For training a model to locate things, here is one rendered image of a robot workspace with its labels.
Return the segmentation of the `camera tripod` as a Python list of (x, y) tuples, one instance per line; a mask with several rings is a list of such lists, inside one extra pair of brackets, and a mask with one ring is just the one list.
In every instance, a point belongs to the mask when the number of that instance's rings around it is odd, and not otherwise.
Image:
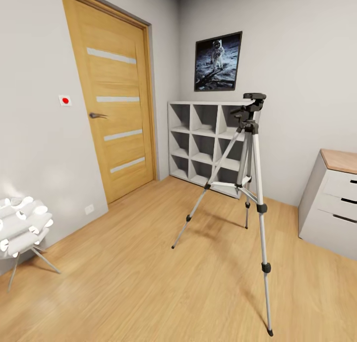
[[(250, 105), (243, 105), (240, 108), (234, 109), (230, 111), (230, 114), (235, 114), (238, 112), (249, 112), (248, 120), (241, 122), (241, 114), (235, 115), (236, 119), (239, 119), (239, 126), (234, 134), (231, 142), (229, 143), (227, 149), (225, 150), (222, 158), (220, 159), (217, 167), (215, 168), (212, 176), (210, 177), (209, 181), (206, 182), (204, 186), (204, 191), (201, 194), (200, 198), (198, 199), (193, 211), (191, 214), (188, 214), (186, 217), (186, 224), (183, 227), (182, 231), (180, 232), (175, 244), (172, 248), (175, 248), (176, 243), (178, 242), (182, 232), (184, 231), (186, 225), (191, 220), (192, 215), (194, 214), (198, 204), (200, 203), (201, 199), (203, 198), (205, 192), (209, 190), (211, 185), (214, 186), (222, 186), (222, 187), (230, 187), (235, 188), (237, 191), (241, 191), (246, 195), (246, 224), (245, 228), (247, 227), (248, 223), (248, 210), (250, 208), (249, 200), (253, 200), (256, 203), (257, 211), (259, 212), (259, 223), (260, 223), (260, 236), (261, 236), (261, 248), (262, 248), (262, 271), (264, 272), (264, 284), (265, 284), (265, 297), (266, 297), (266, 308), (267, 308), (267, 322), (268, 322), (268, 334), (272, 337), (273, 332), (271, 328), (271, 316), (270, 316), (270, 302), (269, 302), (269, 290), (268, 290), (268, 277), (267, 274), (271, 271), (271, 264), (267, 262), (266, 256), (266, 243), (265, 243), (265, 230), (264, 230), (264, 217), (263, 214), (267, 212), (267, 204), (263, 203), (263, 194), (262, 194), (262, 182), (261, 182), (261, 168), (260, 168), (260, 155), (259, 155), (259, 142), (258, 142), (258, 128), (259, 125), (255, 123), (253, 120), (254, 112), (258, 112), (263, 108), (264, 100), (266, 99), (267, 95), (263, 93), (245, 93), (243, 95), (243, 99), (251, 99), (255, 100)], [(240, 133), (244, 132), (244, 142), (242, 148), (242, 155), (240, 160), (240, 166), (238, 171), (238, 179), (236, 184), (232, 183), (222, 183), (222, 182), (213, 182), (217, 172), (219, 171), (221, 165), (223, 164), (225, 158), (227, 157), (229, 151), (231, 150), (233, 144), (235, 143), (237, 137)], [(247, 162), (247, 176), (243, 179), (244, 168), (246, 163), (246, 157), (248, 154), (248, 162)], [(254, 167), (255, 167), (255, 179), (256, 179), (256, 191), (257, 195), (252, 194), (250, 192), (250, 183), (252, 180), (251, 169), (252, 169), (252, 155), (254, 155)]]

